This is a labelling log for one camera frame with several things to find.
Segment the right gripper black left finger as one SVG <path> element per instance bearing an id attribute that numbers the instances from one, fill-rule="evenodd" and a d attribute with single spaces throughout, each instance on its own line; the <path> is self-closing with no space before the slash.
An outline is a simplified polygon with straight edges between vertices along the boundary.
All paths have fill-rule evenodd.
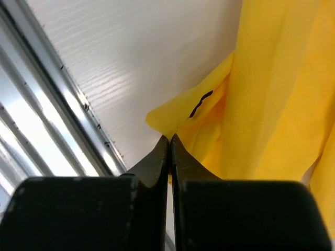
<path id="1" fill-rule="evenodd" d="M 1 250 L 164 250 L 169 141 L 118 177 L 31 177 L 1 221 Z"/>

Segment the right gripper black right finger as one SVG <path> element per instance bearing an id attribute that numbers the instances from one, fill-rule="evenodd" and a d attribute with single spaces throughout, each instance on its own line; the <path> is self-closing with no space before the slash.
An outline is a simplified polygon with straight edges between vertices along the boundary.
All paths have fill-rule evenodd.
<path id="1" fill-rule="evenodd" d="M 331 250 L 308 189 L 294 181 L 222 180 L 171 139 L 177 250 Z"/>

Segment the yellow shorts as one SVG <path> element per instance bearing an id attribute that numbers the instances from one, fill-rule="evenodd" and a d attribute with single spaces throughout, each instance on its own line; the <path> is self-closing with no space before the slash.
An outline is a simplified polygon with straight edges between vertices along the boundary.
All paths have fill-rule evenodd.
<path id="1" fill-rule="evenodd" d="M 146 123 L 221 179 L 311 172 L 334 236 L 334 1 L 244 1 L 235 50 Z"/>

